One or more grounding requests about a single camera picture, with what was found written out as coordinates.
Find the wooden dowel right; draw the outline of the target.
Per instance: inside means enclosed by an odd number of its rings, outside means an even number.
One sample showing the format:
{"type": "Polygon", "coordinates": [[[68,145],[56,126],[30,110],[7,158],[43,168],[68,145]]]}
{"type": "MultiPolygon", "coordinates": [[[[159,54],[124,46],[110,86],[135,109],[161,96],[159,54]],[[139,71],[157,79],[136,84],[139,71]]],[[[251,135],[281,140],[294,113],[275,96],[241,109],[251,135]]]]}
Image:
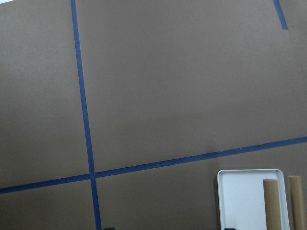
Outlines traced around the wooden dowel right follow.
{"type": "Polygon", "coordinates": [[[292,206],[293,228],[295,230],[306,230],[307,213],[302,178],[300,176],[290,175],[288,176],[288,182],[292,206]]]}

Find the white rectangular tray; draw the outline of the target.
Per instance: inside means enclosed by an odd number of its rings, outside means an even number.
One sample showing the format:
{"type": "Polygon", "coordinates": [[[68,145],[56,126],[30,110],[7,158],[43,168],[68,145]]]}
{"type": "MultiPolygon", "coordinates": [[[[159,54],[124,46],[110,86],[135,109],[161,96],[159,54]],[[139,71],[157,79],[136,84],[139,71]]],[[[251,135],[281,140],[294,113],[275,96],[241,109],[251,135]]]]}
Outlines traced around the white rectangular tray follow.
{"type": "Polygon", "coordinates": [[[289,230],[286,190],[279,169],[220,170],[217,174],[221,229],[265,230],[263,180],[278,181],[282,229],[289,230]]]}

